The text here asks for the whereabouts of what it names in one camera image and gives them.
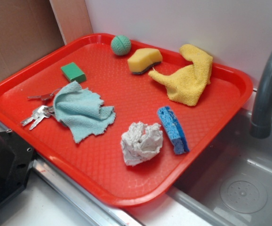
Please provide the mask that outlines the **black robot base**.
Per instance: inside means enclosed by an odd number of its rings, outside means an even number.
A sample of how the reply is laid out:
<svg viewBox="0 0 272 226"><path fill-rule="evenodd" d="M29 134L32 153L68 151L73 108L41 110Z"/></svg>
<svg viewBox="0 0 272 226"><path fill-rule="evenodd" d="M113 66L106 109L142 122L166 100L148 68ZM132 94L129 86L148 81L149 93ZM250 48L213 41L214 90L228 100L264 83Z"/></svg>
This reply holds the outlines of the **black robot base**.
<svg viewBox="0 0 272 226"><path fill-rule="evenodd" d="M34 148L17 133L0 132L0 207L27 186Z"/></svg>

